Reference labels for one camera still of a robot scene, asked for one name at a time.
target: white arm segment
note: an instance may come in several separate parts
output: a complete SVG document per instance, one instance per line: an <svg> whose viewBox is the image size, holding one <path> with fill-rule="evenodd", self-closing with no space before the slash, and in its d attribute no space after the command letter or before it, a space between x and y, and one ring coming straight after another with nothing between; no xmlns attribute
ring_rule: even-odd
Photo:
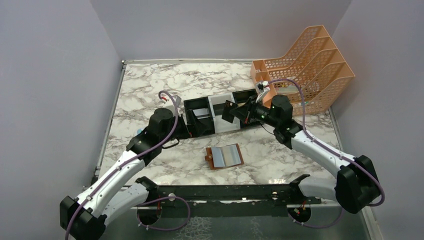
<svg viewBox="0 0 424 240"><path fill-rule="evenodd" d="M308 176L299 183L299 188L305 197L317 197L337 202L336 179L324 179Z"/></svg>
<svg viewBox="0 0 424 240"><path fill-rule="evenodd" d="M107 227L119 215L136 205L144 203L148 195L149 192L146 190L145 186L140 183L134 183L127 190L119 191L112 200L110 200L102 213L102 215L104 214L107 216L104 225Z"/></svg>
<svg viewBox="0 0 424 240"><path fill-rule="evenodd" d="M101 177L99 178L92 186L90 186L83 193L78 195L78 203L81 204L87 196L115 169L119 167L124 161L135 157L136 154L133 151L124 151L122 156L116 161L116 163ZM124 184L130 180L132 176L141 171L145 167L145 161L135 159L134 161L128 163L121 170L116 172L100 190L90 199L85 205L84 208L92 209L92 215L98 218L109 201L117 194L117 192L124 186Z"/></svg>
<svg viewBox="0 0 424 240"><path fill-rule="evenodd" d="M320 143L323 143L328 148L332 149L336 153L341 154L342 156L345 156L347 158L353 159L353 155L344 153L327 143L319 140L318 138L315 138L314 135L312 135L309 131L307 131L315 141L320 141ZM331 175L333 175L335 178L337 177L337 172L340 170L341 166L347 166L350 163L348 161L345 161L343 159L340 159L340 157L333 155L320 147L318 144L314 142L314 140L309 139L304 131L300 131L296 133L296 136L291 139L291 147L293 150L296 150L312 160L314 160L319 165L323 166L326 170L328 170Z"/></svg>

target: gray floor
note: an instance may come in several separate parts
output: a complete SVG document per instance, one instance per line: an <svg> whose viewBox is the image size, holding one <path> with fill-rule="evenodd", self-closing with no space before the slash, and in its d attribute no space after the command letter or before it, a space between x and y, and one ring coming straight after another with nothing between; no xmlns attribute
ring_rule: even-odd
<svg viewBox="0 0 424 240"><path fill-rule="evenodd" d="M315 207L308 224L325 225L337 218L338 207ZM173 228L183 219L160 219L155 226ZM101 240L369 240L362 214L345 213L335 226L310 229L288 217L218 217L192 218L184 228L163 232L138 227L136 210L119 216L106 229Z"/></svg>

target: cable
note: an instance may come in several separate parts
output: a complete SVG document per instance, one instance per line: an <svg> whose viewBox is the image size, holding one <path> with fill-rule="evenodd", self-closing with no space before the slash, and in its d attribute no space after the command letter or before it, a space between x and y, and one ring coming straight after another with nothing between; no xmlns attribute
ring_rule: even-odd
<svg viewBox="0 0 424 240"><path fill-rule="evenodd" d="M260 123L260 126L261 126L261 127L262 127L265 131L267 131L269 134L274 135L274 133L272 133L272 132L268 131L268 130L264 127L264 125L262 124L262 122Z"/></svg>
<svg viewBox="0 0 424 240"><path fill-rule="evenodd" d="M142 221L140 220L139 215L137 214L138 226L143 226L147 230L153 229L153 230L158 230L158 231L169 232L169 231L178 230L178 229L184 227L185 225L187 225L189 223L189 221L190 221L191 210L190 210L189 203L184 198L182 198L182 197L179 197L179 196L165 196L165 197L161 197L161 198L158 198L158 199L155 199L155 200L152 200L152 201L143 202L142 204L137 205L137 207L141 207L141 206L153 204L153 203L160 202L162 200L168 200L168 199L178 199L178 200L181 200L187 206L187 218L185 219L185 221L181 225L179 225L177 227L173 227L173 228L160 228L160 227L155 227L155 226L150 226L150 225L144 225L142 223Z"/></svg>
<svg viewBox="0 0 424 240"><path fill-rule="evenodd" d="M115 168L112 172L110 172L110 174L108 176L106 176L103 181L101 181L101 183L87 196L87 198L93 198L93 196L103 187L103 185L105 185L105 183L115 174L117 173L119 170L118 169L122 169L123 167L125 167L127 164L131 163L132 161L138 159L139 157L142 157L148 153L150 153L151 151L157 149L158 147L162 147L162 145L164 143L166 143L168 141L168 139L170 139L170 137L172 136L172 134L174 133L175 129L177 128L177 123L178 123L178 107L177 107L177 103L175 102L174 98L165 90L162 90L158 93L159 99L162 99L161 94L166 94L168 95L168 97L171 99L172 104L174 106L175 109L175 121L173 123L172 129L171 131L168 133L168 135L158 144L154 145L153 147L151 147L150 149L147 149L146 151L131 157L130 159L124 161L121 165L119 165L119 167ZM65 233L65 240L69 240L69 234L71 232L71 227L72 224L75 221L75 218L77 217L79 211L84 207L85 204L87 204L87 202L89 201L88 199L85 199L79 206L78 208L75 210L75 212L73 213L72 217L69 220L69 223L67 225L66 228L66 233Z"/></svg>
<svg viewBox="0 0 424 240"><path fill-rule="evenodd" d="M308 133L308 131L306 131L306 127L305 127L306 107L305 107L305 97L304 97L304 95L302 93L301 87L295 81L293 81L291 79L275 79L275 80L269 81L268 84L270 85L270 84L275 83L275 82L284 82L284 81L291 82L292 84L294 84L296 86L297 90L299 91L300 98L302 100L302 127L303 127L303 131L304 131L305 135L309 139L314 140L314 138ZM364 174L366 174L367 177L369 177L374 182L374 184L377 186L378 190L381 193L381 199L377 203L370 203L370 204L368 204L369 207L377 207L377 206L380 206L381 204L384 203L384 201L386 199L386 194L385 194L385 192L383 190L383 187L381 186L381 184L379 183L379 181L373 175L371 175L371 173L369 173L367 170L365 170L362 166L360 166L358 163L356 163L352 159L349 159L349 158L347 158L345 156L342 156L339 153L333 151L331 148L327 147L326 145L324 145L319 140L315 139L314 142L317 145L319 145L321 148L325 149L327 152L329 152L329 153L331 153L331 154L333 154L333 155L335 155L335 156L337 156L337 157L339 157L339 158L341 158L341 159L343 159L343 160L345 160L345 161L353 164L355 167L357 167L359 170L361 170Z"/></svg>
<svg viewBox="0 0 424 240"><path fill-rule="evenodd" d="M297 221L290 214L288 216L291 219L293 219L293 222L294 223L299 224L299 225L302 225L303 227L310 228L310 229L326 229L326 228L329 228L329 227L332 227L332 226L338 224L340 222L340 220L342 219L343 214L345 214L345 210L343 208L341 208L340 214L338 215L337 219L335 221L333 221L332 223L327 224L327 225L323 225L323 226L309 225L309 224L306 224L304 222Z"/></svg>

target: table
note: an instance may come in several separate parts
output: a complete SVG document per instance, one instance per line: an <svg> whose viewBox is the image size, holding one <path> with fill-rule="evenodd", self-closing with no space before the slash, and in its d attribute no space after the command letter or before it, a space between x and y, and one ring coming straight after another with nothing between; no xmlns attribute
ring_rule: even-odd
<svg viewBox="0 0 424 240"><path fill-rule="evenodd" d="M128 64L107 137L100 177L121 156L137 130L147 126L154 110L163 104L158 99L160 90L188 100L252 89L250 67L251 64L245 62ZM302 121L301 117L295 119L299 123ZM328 111L307 115L306 127L320 140L339 148ZM210 170L204 158L205 148L236 143L240 146L244 165ZM332 178L323 167L278 143L259 126L182 140L176 147L163 150L127 184L131 185L142 176L158 185L284 184L301 174Z"/></svg>

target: marble tabletop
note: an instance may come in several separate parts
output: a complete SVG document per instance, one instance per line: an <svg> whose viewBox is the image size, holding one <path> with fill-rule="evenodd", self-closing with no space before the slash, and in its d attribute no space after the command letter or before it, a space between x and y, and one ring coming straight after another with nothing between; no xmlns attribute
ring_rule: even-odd
<svg viewBox="0 0 424 240"><path fill-rule="evenodd" d="M249 63L128 64L125 69L110 133L100 168L102 176L120 157L126 145L143 129L163 102L160 90L182 100L253 88ZM295 118L299 123L301 117ZM328 112L306 116L306 127L322 141L339 144ZM207 147L238 143L244 165L210 170L205 161ZM159 185L284 184L301 174L332 178L323 167L303 154L290 150L263 128L214 134L182 140L164 149L146 168L129 181L147 176Z"/></svg>

